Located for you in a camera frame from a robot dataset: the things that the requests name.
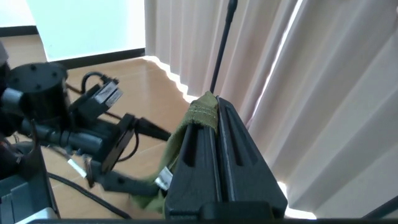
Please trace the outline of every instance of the black trim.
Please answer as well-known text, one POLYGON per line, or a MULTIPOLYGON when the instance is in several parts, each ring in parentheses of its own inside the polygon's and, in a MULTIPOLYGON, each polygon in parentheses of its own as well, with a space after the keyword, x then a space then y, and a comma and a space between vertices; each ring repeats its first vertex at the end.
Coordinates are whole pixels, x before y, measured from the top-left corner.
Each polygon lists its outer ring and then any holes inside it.
POLYGON ((14 37, 19 35, 37 35, 36 26, 0 27, 0 37, 14 37))
POLYGON ((92 55, 80 58, 71 58, 66 60, 54 61, 62 64, 67 69, 80 68, 90 65, 97 65, 101 63, 115 62, 118 60, 125 60, 130 58, 145 56, 145 48, 133 49, 133 50, 123 50, 120 52, 111 52, 100 55, 92 55))
POLYGON ((388 214, 398 210, 398 196, 394 197, 390 201, 384 203, 377 209, 369 212, 363 218, 374 219, 374 218, 384 218, 388 214))

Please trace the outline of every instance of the curtain fold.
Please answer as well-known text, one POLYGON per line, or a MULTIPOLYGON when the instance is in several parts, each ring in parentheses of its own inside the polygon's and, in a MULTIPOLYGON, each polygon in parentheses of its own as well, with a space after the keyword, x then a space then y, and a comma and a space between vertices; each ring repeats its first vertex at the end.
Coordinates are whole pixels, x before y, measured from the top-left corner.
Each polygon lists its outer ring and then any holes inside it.
MULTIPOLYGON (((239 1, 229 32, 215 94, 229 100, 247 121, 271 69, 296 0, 239 1)), ((147 55, 170 65, 200 96, 210 89, 228 0, 146 0, 147 55)))
POLYGON ((358 218, 398 195, 397 5, 303 1, 249 128, 292 208, 358 218))

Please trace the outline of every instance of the floor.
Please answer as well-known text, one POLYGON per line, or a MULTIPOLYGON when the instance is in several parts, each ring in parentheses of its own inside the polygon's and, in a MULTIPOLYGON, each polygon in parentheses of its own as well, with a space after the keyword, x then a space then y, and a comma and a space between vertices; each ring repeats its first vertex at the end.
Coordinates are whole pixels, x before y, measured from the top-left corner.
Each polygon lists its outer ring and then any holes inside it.
MULTIPOLYGON (((0 38, 0 41, 6 46, 11 67, 45 61, 43 47, 37 35, 6 37, 0 38)), ((156 64, 142 58, 69 70, 67 82, 79 87, 82 76, 90 71, 100 71, 120 80, 119 87, 124 94, 110 109, 118 115, 132 113, 137 117, 145 117, 173 132, 188 109, 188 103, 183 100, 175 83, 170 81, 156 64)), ((90 85, 94 83, 96 83, 95 78, 89 82, 90 85)), ((70 98, 75 100, 77 96, 70 93, 70 98)), ((132 140, 124 153, 128 154, 134 144, 132 140)), ((157 169, 164 148, 164 142, 140 136, 136 155, 126 162, 117 164, 115 169, 133 177, 145 177, 157 169)), ((43 149, 43 154, 49 172, 87 188, 86 180, 79 177, 64 159, 48 149, 43 149)), ((81 164, 79 157, 74 158, 81 164)), ((119 218, 66 185, 54 180, 51 180, 51 184, 62 218, 119 218)), ((90 189, 90 192, 128 212, 133 218, 161 218, 157 213, 142 211, 133 206, 127 194, 105 192, 100 185, 90 189)))

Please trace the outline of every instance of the white wall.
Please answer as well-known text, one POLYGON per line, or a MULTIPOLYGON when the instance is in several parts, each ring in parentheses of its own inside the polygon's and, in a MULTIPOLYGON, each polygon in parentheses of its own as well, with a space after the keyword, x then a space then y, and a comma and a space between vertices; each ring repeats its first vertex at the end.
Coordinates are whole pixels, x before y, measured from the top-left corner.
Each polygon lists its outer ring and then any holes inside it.
POLYGON ((0 27, 34 26, 25 0, 0 0, 0 27))
POLYGON ((145 47, 144 0, 27 2, 48 61, 145 47))

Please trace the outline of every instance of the cylindrical motor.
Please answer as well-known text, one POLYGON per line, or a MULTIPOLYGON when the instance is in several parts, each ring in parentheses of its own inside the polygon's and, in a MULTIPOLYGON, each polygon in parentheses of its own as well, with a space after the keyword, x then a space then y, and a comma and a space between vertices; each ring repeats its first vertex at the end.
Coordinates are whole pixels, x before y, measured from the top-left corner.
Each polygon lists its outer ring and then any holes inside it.
POLYGON ((10 71, 7 87, 24 94, 30 119, 65 129, 70 124, 70 100, 65 84, 67 76, 67 70, 56 63, 21 65, 10 71))

